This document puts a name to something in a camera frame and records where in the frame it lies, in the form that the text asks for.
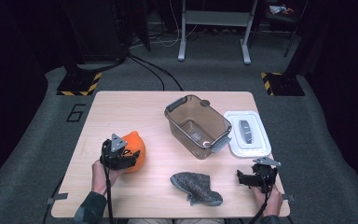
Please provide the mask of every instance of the black equipment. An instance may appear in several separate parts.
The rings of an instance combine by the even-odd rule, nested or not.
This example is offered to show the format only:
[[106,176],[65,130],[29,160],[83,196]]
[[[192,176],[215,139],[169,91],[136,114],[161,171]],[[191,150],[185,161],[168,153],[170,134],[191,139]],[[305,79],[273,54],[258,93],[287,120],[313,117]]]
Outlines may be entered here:
[[270,165],[255,164],[252,166],[255,175],[244,175],[237,170],[237,177],[240,184],[252,187],[261,187],[263,193],[269,192],[269,186],[275,184],[275,177],[278,169],[271,168]]
[[131,153],[126,149],[126,145],[126,141],[113,133],[112,140],[106,139],[103,142],[100,162],[112,170],[121,170],[134,166],[141,151]]

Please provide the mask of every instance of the sleeve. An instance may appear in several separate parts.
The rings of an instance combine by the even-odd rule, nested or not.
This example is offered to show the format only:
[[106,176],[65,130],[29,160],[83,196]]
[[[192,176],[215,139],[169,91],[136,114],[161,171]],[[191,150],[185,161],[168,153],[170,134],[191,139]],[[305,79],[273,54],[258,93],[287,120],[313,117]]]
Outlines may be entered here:
[[105,197],[91,191],[75,213],[75,224],[99,223],[103,218],[105,207]]
[[281,221],[277,216],[263,217],[260,221],[261,224],[281,224]]

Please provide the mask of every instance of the orange object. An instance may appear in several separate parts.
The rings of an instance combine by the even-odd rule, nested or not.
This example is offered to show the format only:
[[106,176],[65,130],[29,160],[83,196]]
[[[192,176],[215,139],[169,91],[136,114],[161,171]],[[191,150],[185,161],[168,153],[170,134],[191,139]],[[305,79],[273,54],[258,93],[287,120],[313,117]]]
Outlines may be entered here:
[[126,170],[126,174],[133,173],[141,169],[141,167],[145,163],[145,157],[146,157],[146,147],[144,140],[139,136],[138,132],[132,131],[131,133],[121,137],[124,141],[127,142],[127,145],[123,151],[123,156],[132,156],[135,152],[138,150],[140,151],[139,157],[136,160],[136,163],[134,166],[128,168]]

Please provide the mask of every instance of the translucent plastic container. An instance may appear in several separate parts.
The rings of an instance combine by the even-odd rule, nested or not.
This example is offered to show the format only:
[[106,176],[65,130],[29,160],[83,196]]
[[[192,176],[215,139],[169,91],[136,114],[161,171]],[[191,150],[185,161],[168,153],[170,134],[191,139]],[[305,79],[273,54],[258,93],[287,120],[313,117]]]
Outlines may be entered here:
[[195,95],[171,103],[164,114],[172,134],[197,159],[207,158],[230,141],[231,123]]

